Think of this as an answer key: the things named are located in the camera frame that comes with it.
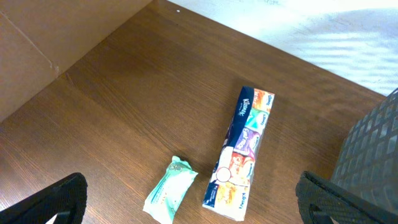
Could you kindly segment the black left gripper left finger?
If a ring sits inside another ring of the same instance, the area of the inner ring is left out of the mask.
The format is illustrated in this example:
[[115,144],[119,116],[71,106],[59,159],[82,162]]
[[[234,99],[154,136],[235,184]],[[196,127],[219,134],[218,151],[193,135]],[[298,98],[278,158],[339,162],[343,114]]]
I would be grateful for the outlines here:
[[83,174],[72,173],[58,182],[1,211],[1,224],[81,224],[88,184]]

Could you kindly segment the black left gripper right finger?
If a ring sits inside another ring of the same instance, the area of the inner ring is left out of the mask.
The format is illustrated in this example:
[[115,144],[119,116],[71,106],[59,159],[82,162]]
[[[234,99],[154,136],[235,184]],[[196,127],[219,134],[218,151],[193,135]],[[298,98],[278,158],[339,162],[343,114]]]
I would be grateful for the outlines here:
[[308,171],[295,188],[304,224],[397,223],[397,215]]

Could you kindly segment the grey plastic basket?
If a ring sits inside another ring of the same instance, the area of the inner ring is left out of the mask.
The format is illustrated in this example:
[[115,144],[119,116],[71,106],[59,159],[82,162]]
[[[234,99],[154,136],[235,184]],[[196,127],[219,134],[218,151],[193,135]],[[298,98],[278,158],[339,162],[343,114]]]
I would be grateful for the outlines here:
[[397,213],[397,90],[350,129],[330,181]]

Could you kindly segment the mint green wipes packet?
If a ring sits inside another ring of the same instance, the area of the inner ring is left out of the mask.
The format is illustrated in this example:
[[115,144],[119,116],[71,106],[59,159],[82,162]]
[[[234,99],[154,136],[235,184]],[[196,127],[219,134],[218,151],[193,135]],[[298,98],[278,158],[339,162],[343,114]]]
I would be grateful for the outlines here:
[[164,176],[145,199],[143,211],[161,224],[172,224],[176,211],[197,175],[187,161],[172,156]]

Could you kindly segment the Kleenex tissue multipack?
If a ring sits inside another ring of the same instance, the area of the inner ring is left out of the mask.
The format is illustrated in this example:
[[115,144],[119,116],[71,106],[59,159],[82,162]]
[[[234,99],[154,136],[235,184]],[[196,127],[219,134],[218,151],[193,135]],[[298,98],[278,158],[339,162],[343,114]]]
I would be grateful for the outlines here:
[[275,94],[243,86],[202,206],[222,216],[244,220],[257,155]]

